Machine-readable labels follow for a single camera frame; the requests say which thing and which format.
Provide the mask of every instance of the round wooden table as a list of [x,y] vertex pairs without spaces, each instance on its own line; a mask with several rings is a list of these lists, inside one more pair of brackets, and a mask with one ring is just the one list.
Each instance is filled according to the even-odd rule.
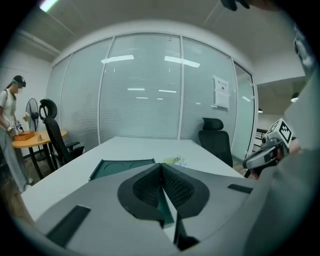
[[[41,135],[42,139],[41,141],[38,141],[38,136]],[[61,136],[65,137],[67,135],[67,131],[66,130],[61,130]],[[56,169],[53,166],[53,163],[51,161],[51,157],[50,157],[50,153],[48,150],[48,146],[47,144],[49,144],[49,148],[52,151],[52,144],[50,143],[51,140],[49,138],[48,132],[46,130],[41,130],[41,131],[35,131],[34,132],[34,136],[27,139],[27,140],[21,140],[21,141],[13,141],[12,142],[12,146],[14,148],[29,148],[29,152],[30,152],[30,157],[32,159],[34,168],[36,170],[36,172],[38,173],[40,179],[43,179],[44,176],[42,175],[39,166],[37,164],[36,161],[36,157],[35,157],[35,153],[32,147],[37,147],[37,146],[43,146],[43,150],[44,150],[44,154],[45,154],[45,158],[48,162],[49,168],[51,169],[52,172],[54,172]]]

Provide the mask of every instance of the white t-shirt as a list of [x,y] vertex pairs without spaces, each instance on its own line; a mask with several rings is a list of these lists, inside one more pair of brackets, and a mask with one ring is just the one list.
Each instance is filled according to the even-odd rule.
[[3,107],[2,116],[10,124],[15,123],[16,100],[8,89],[0,93],[0,107]]

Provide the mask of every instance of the gray pants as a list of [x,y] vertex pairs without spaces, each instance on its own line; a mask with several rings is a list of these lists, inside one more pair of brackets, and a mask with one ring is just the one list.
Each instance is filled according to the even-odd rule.
[[21,192],[25,191],[27,180],[27,170],[25,167],[24,158],[20,148],[12,146],[12,138],[0,127],[0,147],[6,163],[9,166],[10,172]]

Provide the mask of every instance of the black office chair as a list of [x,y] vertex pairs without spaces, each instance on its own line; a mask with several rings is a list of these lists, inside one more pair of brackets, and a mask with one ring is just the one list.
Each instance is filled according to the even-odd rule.
[[80,143],[79,141],[74,141],[65,145],[60,133],[59,125],[54,119],[57,116],[58,112],[57,105],[48,98],[40,100],[40,103],[41,105],[39,107],[39,116],[45,124],[46,130],[51,140],[51,143],[49,143],[49,149],[52,156],[53,165],[55,169],[58,169],[56,160],[59,162],[60,166],[63,166],[71,160],[81,156],[85,147],[80,146],[74,149],[74,146]]
[[46,117],[43,119],[43,123],[45,124],[51,143],[56,151],[56,153],[51,152],[51,155],[59,162],[60,166],[63,166],[82,155],[85,148],[84,146],[79,146],[74,149],[74,146],[79,144],[78,141],[65,145],[56,120]]
[[201,146],[227,165],[233,166],[229,135],[222,130],[224,124],[215,118],[203,118],[203,130],[198,133]]

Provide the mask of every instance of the glass partition wall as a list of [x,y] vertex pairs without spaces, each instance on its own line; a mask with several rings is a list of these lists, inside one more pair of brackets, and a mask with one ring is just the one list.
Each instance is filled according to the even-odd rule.
[[[58,107],[60,128],[87,151],[115,136],[199,143],[202,118],[217,118],[232,153],[242,157],[255,110],[254,99],[248,104],[239,98],[251,100],[237,79],[232,58],[209,45],[138,33],[101,40],[59,62],[46,96]],[[247,130],[247,136],[237,135]]]

